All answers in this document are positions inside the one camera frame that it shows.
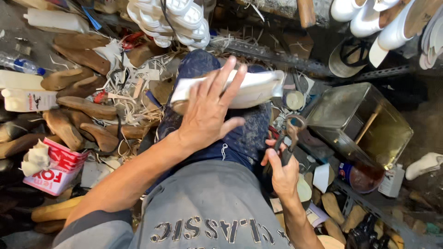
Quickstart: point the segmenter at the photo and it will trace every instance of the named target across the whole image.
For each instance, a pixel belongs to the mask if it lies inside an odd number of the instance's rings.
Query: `blue bottle cap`
[[[44,68],[39,67],[39,68],[37,68],[37,73],[40,75],[45,75],[46,70]]]

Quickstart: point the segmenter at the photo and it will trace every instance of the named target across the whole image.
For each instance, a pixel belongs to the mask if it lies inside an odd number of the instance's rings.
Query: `person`
[[[270,104],[228,109],[248,70],[241,65],[223,91],[235,65],[233,56],[220,68],[203,50],[186,55],[176,82],[208,74],[191,88],[184,116],[166,105],[156,143],[86,194],[54,248],[323,248],[297,194],[299,163],[292,156],[283,166],[280,152],[266,149],[276,142],[266,140]],[[253,173],[268,161],[287,233]],[[129,209],[153,185],[133,233]]]

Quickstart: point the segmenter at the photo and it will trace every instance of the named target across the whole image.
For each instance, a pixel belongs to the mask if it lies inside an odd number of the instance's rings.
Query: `wooden handle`
[[[297,0],[302,28],[315,25],[314,3],[312,0]]]
[[[37,207],[32,211],[31,219],[34,222],[47,222],[54,220],[64,220],[68,218],[71,211],[77,206],[84,196],[79,196],[67,200],[62,203],[57,203],[49,206]]]
[[[369,117],[368,121],[366,122],[363,129],[361,129],[360,134],[358,134],[357,138],[355,139],[355,143],[358,144],[363,137],[363,135],[366,133],[366,131],[369,129],[369,126],[371,126],[372,122],[374,122],[375,118],[381,111],[381,105],[379,104],[377,108],[375,109],[375,112],[372,113],[371,117]]]

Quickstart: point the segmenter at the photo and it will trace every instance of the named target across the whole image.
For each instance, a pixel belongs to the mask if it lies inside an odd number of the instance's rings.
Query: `pink box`
[[[86,153],[78,153],[53,142],[47,138],[44,144],[49,145],[48,154],[51,158],[51,169],[25,177],[23,182],[51,195],[58,196],[65,191],[69,183],[77,176],[88,157]]]

